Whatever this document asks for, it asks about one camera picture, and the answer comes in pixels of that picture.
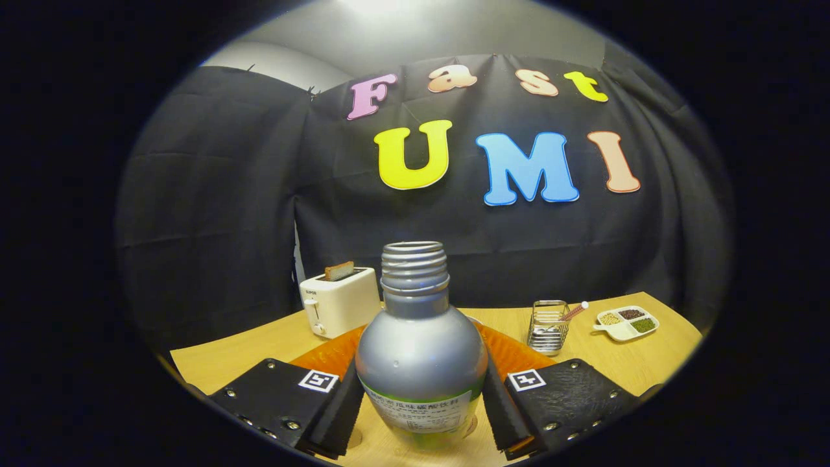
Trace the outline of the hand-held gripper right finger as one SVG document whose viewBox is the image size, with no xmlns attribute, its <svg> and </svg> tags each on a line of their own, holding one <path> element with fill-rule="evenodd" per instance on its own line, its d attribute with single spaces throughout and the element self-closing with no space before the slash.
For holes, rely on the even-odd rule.
<svg viewBox="0 0 830 467">
<path fill-rule="evenodd" d="M 582 359 L 551 358 L 477 323 L 488 352 L 485 410 L 496 449 L 508 461 L 554 454 L 642 405 L 653 385 L 632 395 Z"/>
</svg>

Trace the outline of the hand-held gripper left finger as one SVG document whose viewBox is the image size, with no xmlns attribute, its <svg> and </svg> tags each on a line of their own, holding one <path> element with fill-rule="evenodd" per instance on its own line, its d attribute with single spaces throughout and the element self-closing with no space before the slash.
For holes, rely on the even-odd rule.
<svg viewBox="0 0 830 467">
<path fill-rule="evenodd" d="M 353 361 L 363 331 L 329 341 L 304 325 L 267 324 L 190 346 L 189 383 L 285 446 L 337 459 L 364 440 Z"/>
</svg>

